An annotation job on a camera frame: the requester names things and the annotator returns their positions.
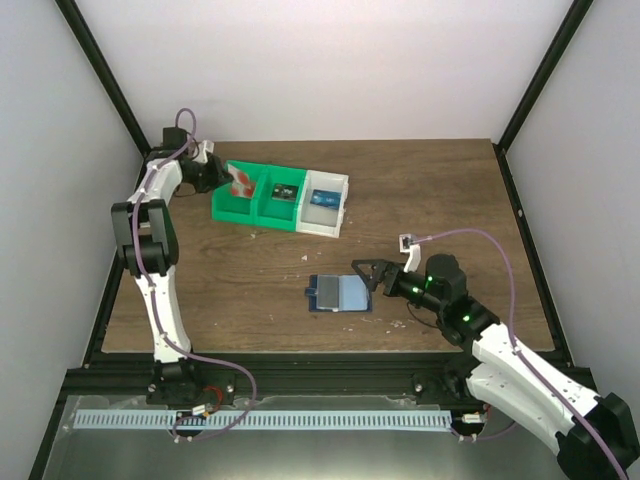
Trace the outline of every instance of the white wall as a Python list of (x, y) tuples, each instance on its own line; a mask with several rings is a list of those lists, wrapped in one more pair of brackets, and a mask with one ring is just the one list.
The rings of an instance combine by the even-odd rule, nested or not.
[(497, 141), (571, 0), (79, 0), (156, 144), (192, 106), (217, 140)]
[(576, 360), (640, 427), (638, 19), (594, 2), (508, 157)]
[(0, 7), (0, 478), (27, 478), (79, 366), (140, 155), (53, 1)]

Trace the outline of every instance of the small white piece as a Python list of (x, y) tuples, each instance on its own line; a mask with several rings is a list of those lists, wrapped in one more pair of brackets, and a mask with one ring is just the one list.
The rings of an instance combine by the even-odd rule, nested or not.
[(465, 413), (462, 415), (462, 422), (469, 424), (485, 423), (485, 415), (484, 413)]
[(409, 260), (404, 264), (404, 272), (415, 272), (420, 266), (420, 244), (415, 243), (417, 237), (411, 233), (403, 233), (398, 236), (400, 253), (408, 254)]
[(193, 159), (194, 162), (205, 164), (208, 161), (207, 154), (213, 153), (214, 143), (211, 140), (200, 142), (198, 146), (198, 156)]
[(210, 403), (203, 403), (202, 405), (197, 405), (191, 409), (191, 415), (194, 417), (208, 417), (211, 412), (213, 412), (213, 405)]

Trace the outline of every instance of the black metal frame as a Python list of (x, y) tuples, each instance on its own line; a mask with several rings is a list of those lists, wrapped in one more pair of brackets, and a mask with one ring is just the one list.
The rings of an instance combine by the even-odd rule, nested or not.
[[(540, 352), (540, 354), (574, 380), (595, 388), (589, 369), (577, 368), (573, 365), (571, 353), (506, 159), (507, 150), (524, 124), (527, 115), (592, 2), (593, 0), (574, 0), (504, 135), (500, 142), (494, 145), (494, 149), (553, 338), (554, 350)], [(78, 6), (74, 0), (56, 0), (56, 4), (75, 34), (132, 139), (143, 156), (146, 156), (151, 150), (149, 143)], [(31, 479), (41, 478), (44, 474), (48, 455), (68, 396), (145, 395), (148, 392), (147, 388), (153, 367), (151, 354), (107, 354), (102, 352), (102, 344), (123, 272), (122, 262), (114, 257), (84, 356), (84, 367), (67, 372), (36, 457), (30, 475)], [(251, 370), (263, 396), (314, 394), (404, 396), (414, 394), (414, 386), (417, 382), (428, 385), (432, 379), (442, 373), (444, 366), (456, 355), (456, 353), (220, 353), (216, 354), (215, 358), (240, 363)], [(210, 365), (203, 365), (203, 371), (204, 375), (212, 375), (216, 371), (219, 373), (219, 370)], [(235, 384), (237, 395), (250, 393), (248, 381), (242, 375), (236, 376)], [(425, 389), (416, 396), (416, 400), (421, 404), (437, 404), (441, 408), (451, 410), (478, 406), (478, 402), (475, 400), (456, 399), (438, 388)]]

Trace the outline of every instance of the cable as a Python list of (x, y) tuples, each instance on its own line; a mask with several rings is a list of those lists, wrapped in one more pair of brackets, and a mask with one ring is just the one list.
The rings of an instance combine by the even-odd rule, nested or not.
[[(249, 370), (247, 370), (246, 368), (244, 368), (241, 365), (238, 365), (236, 363), (233, 362), (227, 362), (225, 360), (218, 360), (218, 359), (214, 359), (214, 358), (207, 358), (207, 357), (203, 357), (201, 355), (195, 355), (193, 353), (187, 352), (183, 349), (181, 349), (180, 347), (178, 347), (175, 343), (173, 343), (171, 340), (169, 340), (169, 338), (167, 338), (167, 333), (165, 332), (164, 328), (162, 328), (162, 323), (160, 322), (160, 315), (158, 314), (158, 303), (156, 300), (156, 292), (155, 292), (155, 287), (156, 285), (153, 283), (153, 280), (151, 279), (151, 276), (149, 275), (149, 272), (147, 272), (145, 266), (144, 266), (144, 262), (142, 260), (142, 254), (140, 253), (140, 231), (139, 231), (139, 224), (138, 224), (138, 218), (140, 215), (140, 206), (142, 204), (142, 199), (144, 197), (144, 194), (146, 193), (146, 191), (149, 189), (151, 182), (153, 181), (153, 178), (155, 177), (156, 173), (165, 165), (167, 165), (169, 162), (171, 162), (172, 160), (178, 158), (180, 156), (180, 154), (182, 154), (188, 147), (190, 142), (195, 138), (195, 134), (196, 134), (196, 116), (193, 113), (193, 111), (189, 108), (181, 108), (180, 110), (178, 110), (178, 113), (176, 114), (176, 126), (178, 125), (179, 121), (180, 121), (180, 117), (183, 113), (188, 113), (191, 116), (191, 119), (193, 121), (193, 127), (191, 130), (191, 133), (188, 134), (188, 139), (185, 142), (185, 144), (179, 148), (178, 150), (176, 150), (175, 152), (173, 152), (171, 155), (169, 155), (169, 157), (167, 157), (166, 159), (164, 159), (162, 162), (160, 162), (158, 165), (150, 168), (149, 170), (147, 170), (147, 174), (145, 175), (145, 178), (142, 180), (142, 186), (140, 188), (138, 188), (138, 191), (141, 193), (141, 195), (138, 195), (138, 198), (136, 199), (136, 203), (133, 205), (133, 214), (132, 214), (132, 225), (133, 225), (133, 249), (135, 252), (135, 257), (136, 257), (136, 264), (138, 265), (138, 269), (140, 270), (140, 273), (142, 274), (142, 276), (147, 280), (147, 283), (149, 284), (149, 294), (150, 294), (150, 300), (151, 300), (151, 310), (153, 313), (153, 321), (156, 325), (156, 329), (158, 330), (158, 334), (160, 335), (160, 338), (162, 338), (164, 340), (164, 342), (173, 350), (175, 350), (176, 352), (178, 352), (179, 354), (190, 358), (192, 360), (197, 360), (200, 362), (204, 362), (204, 363), (211, 363), (213, 365), (219, 365), (222, 367), (227, 367), (227, 368), (233, 368), (235, 370), (238, 370), (239, 372), (243, 373), (248, 379), (249, 382), (251, 383), (251, 401), (247, 404), (247, 408), (245, 409), (245, 411), (238, 416), (234, 421), (232, 421), (231, 423), (229, 423), (227, 426), (225, 426), (224, 428), (221, 428), (220, 430), (217, 430), (211, 434), (208, 435), (198, 435), (197, 437), (195, 437), (196, 440), (205, 440), (207, 438), (212, 438), (212, 437), (217, 437), (219, 435), (222, 435), (226, 432), (228, 432), (229, 430), (231, 430), (233, 427), (235, 427), (237, 424), (239, 424), (240, 422), (242, 422), (247, 415), (249, 415), (249, 412), (251, 411), (251, 409), (253, 408), (255, 402), (256, 402), (256, 398), (258, 396), (258, 387), (256, 385), (256, 380), (253, 377), (253, 375), (251, 374), (251, 372)], [(174, 438), (177, 441), (179, 441), (180, 437), (178, 435), (176, 435), (175, 433), (175, 429), (177, 427), (178, 422), (176, 422), (176, 425), (174, 425), (173, 428), (173, 433), (174, 433)]]
[[(487, 416), (487, 420), (485, 423), (489, 423), (489, 419), (491, 418), (491, 405), (489, 404), (485, 404), (484, 406), (484, 411), (486, 412), (485, 415)], [(482, 432), (480, 432), (479, 435), (476, 435), (475, 437), (465, 437), (463, 435), (460, 435), (460, 433), (456, 432), (455, 430), (451, 430), (451, 433), (458, 437), (458, 438), (462, 438), (465, 442), (478, 442), (478, 441), (487, 441), (487, 440), (495, 440), (497, 438), (500, 438), (508, 433), (511, 433), (513, 430), (516, 429), (516, 427), (518, 426), (518, 424), (515, 421), (512, 421), (511, 423), (509, 423), (509, 425), (507, 425), (505, 428), (503, 428), (502, 430), (500, 430), (497, 433), (492, 433), (491, 435), (482, 435), (482, 432), (484, 432), (484, 428), (482, 429)]]
[(192, 143), (196, 144), (196, 153), (194, 153), (192, 156), (187, 158), (187, 160), (194, 160), (194, 159), (198, 158), (198, 155), (200, 155), (200, 144), (198, 143), (198, 139), (193, 137)]
[(549, 382), (546, 379), (546, 377), (542, 373), (540, 373), (535, 368), (535, 366), (531, 364), (531, 362), (529, 362), (529, 360), (527, 360), (527, 358), (520, 351), (520, 349), (517, 348), (517, 338), (516, 338), (516, 334), (513, 326), (513, 318), (515, 314), (515, 305), (516, 305), (516, 284), (513, 278), (513, 268), (511, 267), (511, 262), (509, 261), (509, 257), (507, 257), (507, 254), (504, 251), (504, 248), (502, 248), (502, 245), (500, 245), (500, 243), (494, 237), (492, 237), (489, 233), (485, 232), (484, 230), (480, 230), (479, 228), (460, 228), (456, 230), (450, 230), (448, 232), (438, 233), (437, 235), (429, 235), (427, 237), (418, 238), (414, 240), (414, 244), (430, 242), (430, 241), (438, 240), (440, 238), (448, 237), (451, 235), (457, 235), (459, 233), (475, 233), (478, 235), (482, 235), (491, 243), (493, 243), (493, 245), (498, 249), (498, 251), (500, 252), (500, 255), (502, 256), (502, 260), (504, 261), (504, 264), (507, 268), (507, 276), (509, 277), (509, 289), (511, 290), (511, 295), (510, 295), (511, 298), (509, 301), (509, 317), (507, 320), (507, 331), (509, 332), (509, 341), (511, 342), (511, 346), (513, 347), (514, 353), (517, 355), (520, 361), (522, 361), (522, 363), (529, 369), (529, 371), (533, 373), (533, 375), (551, 393), (553, 393), (556, 396), (556, 398), (560, 401), (560, 403), (562, 403), (562, 405), (564, 405), (567, 408), (567, 410), (571, 412), (571, 414), (576, 418), (578, 423), (580, 423), (580, 425), (582, 425), (584, 429), (587, 432), (589, 432), (589, 435), (593, 437), (593, 439), (596, 441), (598, 446), (602, 449), (602, 452), (604, 453), (604, 455), (607, 457), (607, 460), (609, 460), (609, 462), (613, 466), (614, 470), (616, 471), (616, 474), (618, 475), (618, 477), (620, 477), (620, 480), (627, 480), (627, 474), (625, 473), (624, 469), (618, 462), (618, 459), (613, 454), (609, 446), (602, 439), (598, 431), (580, 414), (580, 412), (578, 412), (578, 410), (576, 410), (576, 408), (571, 404), (571, 402), (569, 402), (569, 400), (567, 400), (564, 397), (564, 395), (562, 395), (560, 391), (557, 388), (555, 388), (551, 384), (551, 382)]
[(220, 410), (220, 405), (222, 405), (222, 400), (224, 399), (224, 393), (222, 393), (222, 390), (220, 390), (218, 387), (215, 387), (213, 385), (209, 385), (209, 386), (204, 387), (202, 389), (202, 391), (203, 392), (214, 392), (216, 394), (216, 397), (218, 397), (218, 402), (213, 407), (213, 411), (217, 412), (218, 410)]
[(429, 328), (435, 328), (436, 330), (438, 330), (438, 327), (435, 325), (432, 325), (431, 323), (427, 323), (424, 320), (418, 318), (416, 316), (415, 313), (413, 313), (413, 311), (411, 310), (411, 302), (407, 300), (407, 310), (409, 310), (409, 314), (416, 319), (416, 322), (421, 323), (422, 325), (424, 325), (425, 327), (429, 327)]

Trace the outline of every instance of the black bracket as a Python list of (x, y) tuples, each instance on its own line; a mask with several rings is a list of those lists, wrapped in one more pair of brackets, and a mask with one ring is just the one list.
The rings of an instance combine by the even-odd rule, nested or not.
[(207, 163), (180, 160), (182, 181), (193, 185), (196, 193), (207, 193), (233, 181), (216, 155), (207, 155)]
[[(370, 292), (375, 292), (378, 284), (384, 281), (387, 274), (387, 268), (391, 262), (382, 259), (375, 260), (354, 260), (351, 262), (351, 268), (358, 274)], [(363, 266), (369, 267), (369, 272), (362, 269)]]
[(480, 434), (484, 428), (484, 423), (464, 423), (462, 415), (465, 413), (482, 412), (484, 403), (476, 400), (470, 395), (459, 391), (460, 383), (457, 381), (459, 377), (451, 377), (447, 373), (442, 375), (434, 375), (432, 372), (417, 372), (411, 378), (411, 386), (416, 397), (418, 405), (429, 404), (447, 404), (452, 401), (466, 400), (469, 404), (466, 407), (452, 409), (451, 428), (463, 436)]
[[(598, 405), (585, 419), (600, 433), (620, 466), (625, 470), (640, 455), (638, 435), (629, 406), (616, 394), (597, 398)], [(565, 437), (556, 436), (560, 451), (558, 464), (569, 478), (580, 480), (617, 479), (613, 466), (587, 430), (574, 419), (576, 426)]]
[(156, 362), (153, 367), (147, 403), (168, 405), (171, 408), (191, 408), (204, 403), (218, 403), (217, 394), (208, 387), (216, 387), (223, 397), (220, 403), (231, 404), (234, 399), (235, 375), (216, 372), (203, 375), (201, 364), (190, 359), (174, 363)]
[(124, 268), (134, 277), (140, 277), (133, 248), (133, 229), (140, 224), (149, 224), (149, 231), (140, 232), (140, 253), (145, 269), (149, 273), (164, 276), (178, 261), (178, 238), (171, 223), (169, 209), (162, 199), (150, 200), (140, 205), (139, 225), (133, 225), (133, 203), (121, 202), (111, 207), (111, 220), (116, 237), (117, 255)]

